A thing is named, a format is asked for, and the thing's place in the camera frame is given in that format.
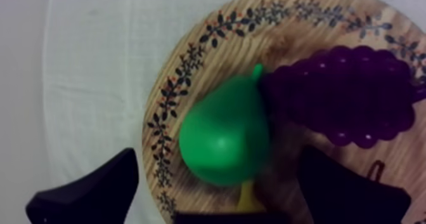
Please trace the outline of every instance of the purple object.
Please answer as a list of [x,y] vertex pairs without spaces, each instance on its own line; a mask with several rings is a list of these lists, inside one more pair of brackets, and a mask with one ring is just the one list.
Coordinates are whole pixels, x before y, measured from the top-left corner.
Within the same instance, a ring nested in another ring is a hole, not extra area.
[[320,50],[264,76],[269,112],[325,134],[335,145],[371,148],[412,127],[412,104],[426,85],[411,83],[409,65],[390,51],[367,46]]

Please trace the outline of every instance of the plastic pear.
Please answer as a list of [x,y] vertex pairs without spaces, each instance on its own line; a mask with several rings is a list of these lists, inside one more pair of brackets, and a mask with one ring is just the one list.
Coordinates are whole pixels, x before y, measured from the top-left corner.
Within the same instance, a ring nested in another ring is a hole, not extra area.
[[236,185],[252,179],[269,156],[269,131],[257,82],[234,76],[196,103],[181,126],[179,146],[184,162],[200,179]]

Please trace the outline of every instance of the grape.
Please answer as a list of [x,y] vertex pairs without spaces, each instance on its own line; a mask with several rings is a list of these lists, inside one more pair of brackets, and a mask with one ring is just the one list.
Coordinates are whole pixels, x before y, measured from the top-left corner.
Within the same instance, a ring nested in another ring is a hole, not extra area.
[[379,72],[382,74],[382,76],[407,81],[409,81],[411,78],[410,67],[403,61],[396,59],[386,59],[379,67]]
[[415,88],[415,93],[413,94],[413,102],[419,102],[426,98],[426,85],[421,85]]
[[393,140],[398,134],[396,114],[389,113],[378,115],[373,123],[375,127],[375,135],[381,140]]
[[351,134],[343,129],[334,129],[326,134],[328,140],[334,145],[346,146],[352,142]]
[[361,148],[372,148],[378,139],[373,132],[362,130],[357,132],[353,137],[354,142]]
[[337,46],[262,78],[271,112],[323,133],[335,145],[371,148],[412,127],[412,104],[426,85],[411,84],[410,67],[387,50]]
[[400,131],[407,131],[409,130],[415,121],[416,117],[415,117],[415,112],[413,107],[407,107],[405,108],[399,115],[397,118],[397,128]]

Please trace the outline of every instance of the round wooden tray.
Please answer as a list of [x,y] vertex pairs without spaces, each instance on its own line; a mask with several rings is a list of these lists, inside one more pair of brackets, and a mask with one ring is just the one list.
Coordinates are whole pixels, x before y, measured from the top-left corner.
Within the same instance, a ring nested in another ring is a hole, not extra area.
[[[148,185],[167,223],[175,210],[233,212],[240,187],[213,187],[196,179],[179,153],[185,114],[209,91],[235,74],[250,74],[257,62],[269,71],[338,44],[390,49],[426,81],[426,36],[408,18],[378,0],[233,0],[213,11],[182,38],[150,94],[143,128]],[[412,203],[403,223],[426,218],[426,105],[417,103],[416,123],[391,142],[364,150],[331,145],[322,135],[289,126],[273,137],[274,157],[257,180],[263,198],[312,223],[294,175],[303,144],[312,143],[342,165],[382,183],[405,188]]]

